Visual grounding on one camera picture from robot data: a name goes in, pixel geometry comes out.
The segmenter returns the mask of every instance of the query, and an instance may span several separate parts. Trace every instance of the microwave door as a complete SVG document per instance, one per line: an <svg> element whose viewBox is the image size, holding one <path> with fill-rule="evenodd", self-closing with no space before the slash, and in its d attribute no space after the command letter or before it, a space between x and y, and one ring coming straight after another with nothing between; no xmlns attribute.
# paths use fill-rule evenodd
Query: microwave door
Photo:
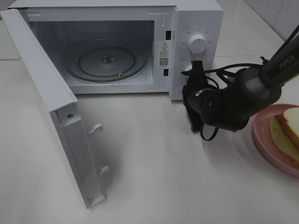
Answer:
<svg viewBox="0 0 299 224"><path fill-rule="evenodd" d="M47 108L47 116L50 115L53 121L86 207L90 208L105 199L88 144L88 137L101 130L102 126L97 124L86 132L76 106L76 97L31 32L30 23L24 20L20 12L9 9L1 12L1 16L19 51L21 62Z"/></svg>

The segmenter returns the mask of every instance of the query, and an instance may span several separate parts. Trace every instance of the pink plate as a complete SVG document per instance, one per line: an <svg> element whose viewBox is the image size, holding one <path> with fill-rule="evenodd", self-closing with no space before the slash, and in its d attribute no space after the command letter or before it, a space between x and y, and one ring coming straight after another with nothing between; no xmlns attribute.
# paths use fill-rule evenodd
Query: pink plate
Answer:
<svg viewBox="0 0 299 224"><path fill-rule="evenodd" d="M266 160L286 173L299 177L299 168L295 168L290 157L280 152L272 142L269 127L269 122L274 115L293 107L298 107L298 105L274 104L257 113L253 120L252 138L258 151Z"/></svg>

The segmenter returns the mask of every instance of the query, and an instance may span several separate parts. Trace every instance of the robotic arm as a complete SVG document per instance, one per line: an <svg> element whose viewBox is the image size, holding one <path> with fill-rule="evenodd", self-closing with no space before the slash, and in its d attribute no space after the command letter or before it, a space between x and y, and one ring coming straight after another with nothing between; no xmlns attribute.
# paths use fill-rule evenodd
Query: robotic arm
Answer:
<svg viewBox="0 0 299 224"><path fill-rule="evenodd" d="M204 140L212 140L219 128L236 132L247 125L252 115L275 103L281 96L281 87L299 73L299 35L293 39L298 30L299 26L271 60L262 57L263 65L234 64L204 71L202 61L192 61L192 69L182 72L189 76L183 88L183 102L192 131L199 131ZM236 73L225 71L241 66L249 68ZM228 84L226 88L219 89L218 84L206 76L212 72ZM233 82L225 76L233 77ZM215 127L209 139L202 134L204 124Z"/></svg>

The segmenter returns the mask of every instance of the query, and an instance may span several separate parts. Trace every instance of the qr code sticker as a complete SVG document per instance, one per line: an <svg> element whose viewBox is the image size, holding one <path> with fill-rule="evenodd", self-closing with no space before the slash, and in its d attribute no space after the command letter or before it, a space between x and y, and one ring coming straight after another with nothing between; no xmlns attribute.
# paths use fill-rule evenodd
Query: qr code sticker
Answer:
<svg viewBox="0 0 299 224"><path fill-rule="evenodd" d="M167 57L160 58L160 66L168 66L168 58Z"/></svg>

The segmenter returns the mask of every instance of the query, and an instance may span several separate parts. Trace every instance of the white countertop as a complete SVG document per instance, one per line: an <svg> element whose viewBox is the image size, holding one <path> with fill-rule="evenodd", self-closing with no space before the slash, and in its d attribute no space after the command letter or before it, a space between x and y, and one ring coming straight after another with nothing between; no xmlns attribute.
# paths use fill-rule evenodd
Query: white countertop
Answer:
<svg viewBox="0 0 299 224"><path fill-rule="evenodd" d="M221 0L224 22L214 67L260 63L282 40L244 2ZM0 21L0 223L297 224L299 179L256 150L251 121L212 142L193 134L167 94L78 96L95 165L110 165L108 200L85 208L54 126ZM299 78L280 103L299 104Z"/></svg>

